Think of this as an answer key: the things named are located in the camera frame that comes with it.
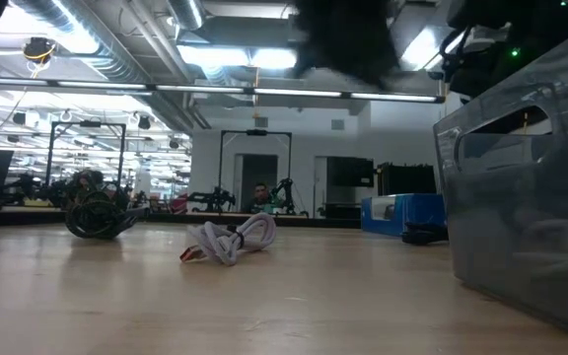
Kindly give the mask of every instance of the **person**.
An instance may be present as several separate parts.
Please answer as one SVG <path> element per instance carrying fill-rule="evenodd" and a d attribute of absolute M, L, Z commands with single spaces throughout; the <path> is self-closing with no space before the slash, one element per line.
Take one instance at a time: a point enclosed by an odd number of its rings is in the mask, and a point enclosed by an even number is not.
<path fill-rule="evenodd" d="M 277 196 L 272 196 L 268 186 L 259 182 L 253 188 L 253 199 L 243 207 L 243 213 L 272 213 L 273 208 L 281 207 L 282 202 Z"/>

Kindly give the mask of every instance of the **duct pipe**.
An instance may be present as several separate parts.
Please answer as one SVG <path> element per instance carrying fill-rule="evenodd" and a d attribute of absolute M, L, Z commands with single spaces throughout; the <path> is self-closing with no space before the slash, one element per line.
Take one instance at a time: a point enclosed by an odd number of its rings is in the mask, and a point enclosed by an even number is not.
<path fill-rule="evenodd" d="M 195 31 L 205 23 L 207 14 L 200 0 L 168 0 L 168 7 L 183 30 Z"/>
<path fill-rule="evenodd" d="M 187 78 L 185 78 L 185 75 L 181 72 L 178 65 L 168 56 L 168 53 L 159 46 L 159 43 L 153 38 L 153 35 L 150 33 L 150 31 L 148 31 L 146 25 L 144 25 L 139 16 L 137 16 L 135 10 L 133 10 L 132 6 L 130 5 L 130 1 L 122 0 L 121 6 L 122 9 L 124 9 L 126 15 L 130 16 L 130 18 L 133 20 L 137 30 L 139 30 L 139 32 L 142 33 L 142 36 L 144 36 L 148 43 L 150 43 L 157 55 L 159 55 L 164 64 L 166 64 L 168 69 L 170 69 L 170 71 L 173 72 L 173 74 L 175 74 L 178 79 L 187 81 Z"/>
<path fill-rule="evenodd" d="M 185 77 L 187 78 L 187 81 L 188 82 L 191 81 L 190 78 L 189 78 L 189 75 L 188 75 L 189 70 L 187 69 L 187 65 L 183 61 L 183 58 L 181 58 L 181 55 L 178 53 L 177 47 L 172 45 L 167 40 L 167 34 L 159 27 L 159 25 L 157 24 L 157 21 L 155 21 L 155 19 L 153 18 L 153 15 L 146 8 L 146 6 L 142 2 L 142 0 L 126 0 L 126 1 L 129 1 L 129 2 L 132 1 L 134 9 L 137 11 L 137 14 L 139 16 L 141 16 L 142 20 L 144 20 L 144 22 L 150 27 L 150 29 L 153 30 L 153 33 L 155 33 L 159 42 L 166 49 L 166 52 L 168 53 L 170 58 L 173 59 L 173 61 L 175 62 L 175 65 L 183 73 L 185 73 Z"/>
<path fill-rule="evenodd" d="M 11 2 L 64 34 L 92 37 L 99 45 L 94 54 L 105 58 L 86 59 L 85 63 L 109 81 L 120 83 L 150 83 L 152 81 L 146 71 L 84 1 L 11 0 Z M 189 132 L 194 127 L 189 116 L 164 94 L 154 93 L 149 97 L 135 99 L 150 106 L 155 115 L 172 130 Z"/>

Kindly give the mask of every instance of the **blue box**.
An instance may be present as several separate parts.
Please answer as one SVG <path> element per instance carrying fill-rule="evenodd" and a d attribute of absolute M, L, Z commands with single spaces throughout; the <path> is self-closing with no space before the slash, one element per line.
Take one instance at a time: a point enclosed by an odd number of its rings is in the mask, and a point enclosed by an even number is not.
<path fill-rule="evenodd" d="M 400 237 L 406 222 L 446 226 L 442 195 L 410 193 L 361 201 L 361 229 L 365 232 Z"/>

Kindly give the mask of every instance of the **coiled cable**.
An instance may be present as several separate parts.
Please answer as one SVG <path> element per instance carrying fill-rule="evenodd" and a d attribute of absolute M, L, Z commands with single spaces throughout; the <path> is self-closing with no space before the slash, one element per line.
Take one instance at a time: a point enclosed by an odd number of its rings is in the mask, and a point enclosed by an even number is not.
<path fill-rule="evenodd" d="M 256 228 L 262 228 L 258 239 L 246 238 Z M 270 246 L 275 240 L 275 220 L 266 213 L 258 213 L 236 229 L 223 229 L 211 222 L 199 227 L 187 227 L 189 235 L 197 245 L 189 247 L 181 261 L 209 257 L 213 261 L 228 266 L 235 265 L 238 250 L 257 251 Z"/>

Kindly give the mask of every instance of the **ceiling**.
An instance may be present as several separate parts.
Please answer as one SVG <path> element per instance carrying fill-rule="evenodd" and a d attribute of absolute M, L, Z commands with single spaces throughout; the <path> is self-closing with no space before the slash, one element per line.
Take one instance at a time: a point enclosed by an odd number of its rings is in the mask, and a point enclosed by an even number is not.
<path fill-rule="evenodd" d="M 59 45 L 48 66 L 42 67 L 43 70 L 37 72 L 39 78 L 96 82 L 106 80 L 107 72 L 103 72 L 102 68 L 99 69 L 100 60 L 94 57 L 97 54 L 80 52 L 86 49 L 85 43 L 79 38 L 80 33 L 84 33 L 84 36 L 101 37 L 103 43 L 110 43 L 110 50 L 105 51 L 104 55 L 122 55 L 125 57 L 122 58 L 123 62 L 132 65 L 133 70 L 141 74 L 138 78 L 144 78 L 144 81 L 151 83 L 190 82 L 219 85 L 222 81 L 234 86 L 253 86 L 257 82 L 260 87 L 268 88 L 375 92 L 373 88 L 326 69 L 317 69 L 303 79 L 292 79 L 286 68 L 274 69 L 267 67 L 268 65 L 262 65 L 262 68 L 245 65 L 218 65 L 211 68 L 211 63 L 198 62 L 205 57 L 202 51 L 197 52 L 195 59 L 186 57 L 187 53 L 183 46 L 196 48 L 194 50 L 202 50 L 204 47 L 239 50 L 252 63 L 261 49 L 290 50 L 291 45 L 301 37 L 291 26 L 295 9 L 283 1 L 203 1 L 208 16 L 200 29 L 190 32 L 178 31 L 177 21 L 171 15 L 167 0 L 84 0 L 71 2 L 74 4 L 72 6 L 78 6 L 80 9 L 72 10 L 70 14 L 72 17 L 67 19 L 80 20 L 81 17 L 76 18 L 76 16 L 83 14 L 84 21 L 81 21 L 81 25 L 75 24 L 70 33 L 57 31 L 53 24 L 39 21 L 40 17 L 29 14 L 30 11 L 22 6 L 33 3 L 44 5 L 51 1 L 54 1 L 54 4 L 66 3 L 62 0 L 12 1 L 21 8 L 9 7 L 0 22 L 0 77 L 29 78 L 33 75 L 36 64 L 29 63 L 22 55 L 21 48 L 28 43 L 30 37 L 45 36 L 55 40 Z M 395 1 L 401 9 L 397 16 L 390 20 L 396 48 L 398 52 L 404 53 L 404 58 L 411 55 L 424 60 L 419 64 L 404 62 L 403 69 L 419 69 L 435 55 L 435 50 L 431 52 L 431 47 L 435 49 L 441 38 L 449 32 L 445 18 L 450 1 L 430 0 L 416 3 L 406 1 L 406 4 L 405 0 Z M 144 15 L 149 16 L 154 25 L 146 22 Z M 418 41 L 418 36 L 426 40 Z M 215 60 L 228 60 L 230 57 L 231 54 L 219 55 Z M 389 77 L 388 83 L 393 93 L 439 94 L 438 84 L 430 80 L 425 71 L 396 70 Z M 328 109 L 324 113 L 331 112 L 336 116 L 350 117 L 356 116 L 367 104 L 364 101 L 352 100 L 292 96 L 255 98 L 220 94 L 164 94 L 162 98 L 154 99 L 155 101 L 153 98 L 129 97 L 119 92 L 106 92 L 102 95 L 53 91 L 24 94 L 23 87 L 19 87 L 18 91 L 2 90 L 0 91 L 0 147 L 26 149 L 26 152 L 24 149 L 18 152 L 16 162 L 26 164 L 21 168 L 40 176 L 44 173 L 44 154 L 39 149 L 46 148 L 48 143 L 45 134 L 49 131 L 50 121 L 62 119 L 64 116 L 72 122 L 94 117 L 93 119 L 105 123 L 125 123 L 129 136 L 126 149 L 130 152 L 126 167 L 133 170 L 151 170 L 155 182 L 161 184 L 175 176 L 176 172 L 189 172 L 189 164 L 186 162 L 190 161 L 191 143 L 188 136 L 194 130 L 250 126 L 252 118 L 249 113 L 255 111 L 256 103 L 260 112 L 265 116 L 271 116 L 271 119 L 283 119 L 278 117 L 289 115 L 289 111 L 304 112 L 298 115 L 302 117 L 317 116 L 321 115 L 322 109 Z M 157 107 L 159 101 L 163 101 L 167 106 Z M 15 105 L 18 105 L 16 111 L 38 117 L 36 123 L 33 123 L 33 126 L 11 122 L 2 125 L 11 115 Z M 137 128 L 137 120 L 142 115 L 150 117 L 151 128 L 148 130 Z M 69 132 L 81 137 L 114 134 L 108 128 L 91 132 L 89 128 L 72 127 Z M 20 142 L 11 143 L 8 136 L 15 133 L 19 135 Z M 171 139 L 178 139 L 181 143 L 180 148 L 170 149 Z M 93 138 L 93 140 L 95 141 L 93 145 L 86 146 L 74 140 L 74 137 L 63 136 L 57 147 L 63 150 L 90 150 L 93 154 L 97 154 L 96 151 L 114 152 L 119 148 L 119 141 L 115 139 Z M 159 154 L 157 157 L 153 154 L 149 159 L 140 156 L 139 153 L 142 152 L 159 152 L 171 159 L 159 158 L 161 157 Z M 34 155 L 36 159 L 28 159 L 30 155 Z M 176 158 L 181 164 L 169 166 L 169 160 Z M 72 154 L 63 151 L 57 159 L 67 161 L 67 164 L 62 165 L 67 169 L 90 164 L 89 162 L 100 164 L 107 171 L 116 168 L 115 160 L 110 157 L 102 157 L 99 161 L 89 158 L 74 159 Z"/>

